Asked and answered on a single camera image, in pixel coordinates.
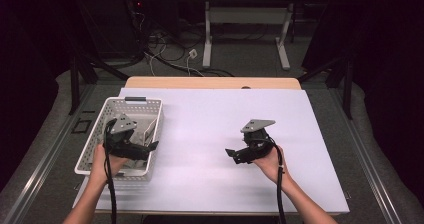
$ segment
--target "mechanical part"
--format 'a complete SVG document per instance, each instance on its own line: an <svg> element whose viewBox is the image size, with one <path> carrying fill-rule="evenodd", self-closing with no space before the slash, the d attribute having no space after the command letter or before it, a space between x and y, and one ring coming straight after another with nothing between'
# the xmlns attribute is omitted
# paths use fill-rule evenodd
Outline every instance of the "mechanical part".
<svg viewBox="0 0 424 224"><path fill-rule="evenodd" d="M108 153L117 157L146 161L150 152L156 150L159 142L150 143L148 146L132 143L130 138L134 134L136 126L125 114L118 119L109 121L105 128L106 137L103 142Z"/></svg>
<svg viewBox="0 0 424 224"><path fill-rule="evenodd" d="M250 120L242 129L243 141L247 147L239 151L225 149L228 156L232 157L236 164L252 163L253 160L265 157L274 147L274 141L265 131L266 126L274 124L271 120Z"/></svg>

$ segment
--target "forearm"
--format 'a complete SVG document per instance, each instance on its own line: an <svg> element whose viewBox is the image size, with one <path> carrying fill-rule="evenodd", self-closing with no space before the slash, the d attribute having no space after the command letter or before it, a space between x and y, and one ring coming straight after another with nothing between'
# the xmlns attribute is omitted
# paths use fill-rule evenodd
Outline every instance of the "forearm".
<svg viewBox="0 0 424 224"><path fill-rule="evenodd" d="M296 207L305 224L337 223L291 177L287 179L286 183L282 185L282 189Z"/></svg>
<svg viewBox="0 0 424 224"><path fill-rule="evenodd" d="M91 223L104 184L89 181L74 209L63 223Z"/></svg>

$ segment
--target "white table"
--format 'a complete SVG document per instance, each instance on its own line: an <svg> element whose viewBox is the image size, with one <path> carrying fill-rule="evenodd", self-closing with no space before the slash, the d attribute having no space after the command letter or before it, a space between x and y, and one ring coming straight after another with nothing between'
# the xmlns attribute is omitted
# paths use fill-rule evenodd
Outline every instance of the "white table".
<svg viewBox="0 0 424 224"><path fill-rule="evenodd" d="M279 37L275 38L280 62L283 70L290 70L289 60L284 48L284 40L292 17L292 8L227 8L210 7L205 4L205 47L203 51L203 67L210 67L212 55L211 23L258 23L281 24Z"/></svg>
<svg viewBox="0 0 424 224"><path fill-rule="evenodd" d="M118 212L277 215L275 184L225 152L245 147L240 129L250 119L275 120L266 130L284 148L293 178L325 211L349 212L305 91L124 88L120 96L162 99L165 119L152 180L115 182ZM283 205L296 213L284 195ZM105 189L97 211L110 208Z"/></svg>

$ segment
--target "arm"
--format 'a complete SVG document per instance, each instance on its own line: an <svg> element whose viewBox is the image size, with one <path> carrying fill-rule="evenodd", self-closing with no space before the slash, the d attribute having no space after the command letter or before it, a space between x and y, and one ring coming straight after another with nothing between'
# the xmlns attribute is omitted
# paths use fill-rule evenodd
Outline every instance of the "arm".
<svg viewBox="0 0 424 224"><path fill-rule="evenodd" d="M318 206L318 204L316 204L292 179L284 159L283 150L281 147L279 148L283 155L285 172L283 174L281 189L292 201L303 221L306 224L336 223L336 221ZM255 163L271 181L277 183L278 156L275 148L273 148L271 153L266 157L254 160L253 163Z"/></svg>
<svg viewBox="0 0 424 224"><path fill-rule="evenodd" d="M106 174L104 169L105 150L99 144L94 149L93 166L87 186L78 200L74 209L68 214L63 223L91 223L94 217L97 201L106 185ZM116 175L121 167L128 161L126 158L109 156L112 176Z"/></svg>

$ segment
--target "hand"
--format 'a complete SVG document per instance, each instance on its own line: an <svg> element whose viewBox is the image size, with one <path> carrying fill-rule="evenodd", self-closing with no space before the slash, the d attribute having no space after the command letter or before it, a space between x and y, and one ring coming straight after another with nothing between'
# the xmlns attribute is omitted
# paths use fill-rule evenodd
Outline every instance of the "hand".
<svg viewBox="0 0 424 224"><path fill-rule="evenodd" d="M286 164L286 159L284 158L284 152L283 149L278 146L278 148L281 151L281 155L283 157L283 180L282 180L282 189L283 191L285 190L285 187L288 186L288 184L291 183L292 179L289 173L289 170L287 168L287 164ZM277 150L275 148L272 148L271 152L266 155L263 158L260 159L256 159L254 161L252 161L253 163L255 163L261 170L262 172L265 174L266 177L268 177L271 181L273 181L274 183L277 183L277 179L278 179L278 153Z"/></svg>
<svg viewBox="0 0 424 224"><path fill-rule="evenodd" d="M103 144L98 144L94 149L93 165L91 167L90 182L94 182L98 185L105 185L107 181L105 173L105 149ZM115 176L122 166L128 161L128 158L116 157L109 155L110 168L112 170L112 176Z"/></svg>

